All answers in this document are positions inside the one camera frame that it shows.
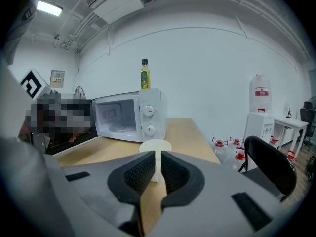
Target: white wall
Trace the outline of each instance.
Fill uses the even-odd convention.
[[[52,44],[40,40],[32,43],[30,39],[22,38],[9,69],[20,81],[30,68],[36,69],[48,85],[52,70],[65,71],[64,87],[56,90],[60,93],[74,92],[74,79],[78,67],[73,50],[54,48]]]
[[[101,32],[82,52],[75,86],[87,98],[138,90],[147,58],[152,87],[167,95],[169,117],[192,118],[208,141],[243,137],[256,74],[271,80],[275,116],[284,115],[286,103],[296,116],[310,95],[307,70],[292,44],[234,3],[157,1],[112,26],[109,56],[107,37]]]

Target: black chair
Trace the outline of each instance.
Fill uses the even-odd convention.
[[[302,138],[303,130],[302,129],[300,130],[300,135],[301,135],[300,139],[303,139],[304,145],[306,145],[310,149],[311,145],[312,145],[311,137],[313,136],[314,130],[315,130],[315,126],[313,125],[314,117],[315,117],[315,111],[312,110],[312,109],[302,108],[302,109],[300,109],[300,114],[301,114],[301,121],[305,121],[305,122],[308,123],[308,125],[306,127],[306,132],[305,132],[304,138]]]
[[[244,147],[246,161],[243,167],[246,172],[243,175],[270,191],[280,201],[287,199],[296,185],[296,170],[291,160],[256,136],[249,136]],[[258,168],[248,171],[248,156]]]

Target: wooden table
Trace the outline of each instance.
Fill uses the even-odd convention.
[[[190,118],[168,118],[165,140],[172,151],[219,163],[198,127]],[[61,167],[102,162],[139,153],[140,143],[99,137],[78,148],[57,155]],[[166,196],[165,183],[150,182],[141,197],[141,214],[145,233],[149,233],[161,216],[161,200]]]

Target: pixelated area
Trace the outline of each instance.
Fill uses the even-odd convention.
[[[91,114],[91,100],[62,98],[60,93],[51,92],[31,105],[26,122],[32,133],[44,133],[50,138],[71,137],[90,130],[94,125]]]

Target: white desk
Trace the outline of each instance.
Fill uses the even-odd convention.
[[[293,119],[293,118],[275,118],[275,123],[283,125],[282,133],[280,135],[279,142],[277,145],[279,147],[279,150],[281,149],[282,144],[283,144],[283,135],[284,135],[284,130],[285,130],[286,126],[294,129],[294,137],[293,137],[293,141],[292,141],[291,148],[290,148],[291,151],[294,151],[297,137],[299,136],[299,131],[301,129],[303,129],[302,139],[300,141],[300,144],[298,145],[298,148],[296,149],[296,151],[294,151],[295,157],[297,158],[298,153],[302,147],[302,143],[304,141],[304,136],[305,136],[306,127],[307,127],[308,123],[304,122],[304,121],[300,121],[298,119]]]

